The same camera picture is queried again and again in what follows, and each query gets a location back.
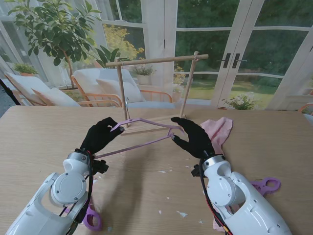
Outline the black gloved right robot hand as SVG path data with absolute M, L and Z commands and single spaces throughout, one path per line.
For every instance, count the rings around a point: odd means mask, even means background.
M 215 155 L 211 139 L 202 127 L 191 120 L 180 117 L 172 117 L 171 121 L 181 126 L 188 135 L 188 141 L 173 135 L 172 140 L 176 145 L 197 159 Z

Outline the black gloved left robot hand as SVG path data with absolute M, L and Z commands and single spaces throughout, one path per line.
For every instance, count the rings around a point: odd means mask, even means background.
M 107 117 L 97 122 L 88 130 L 79 149 L 82 152 L 89 152 L 91 155 L 101 151 L 112 140 L 124 132 L 125 129 L 121 126 L 113 130 L 116 125 L 117 122 L 111 117 Z

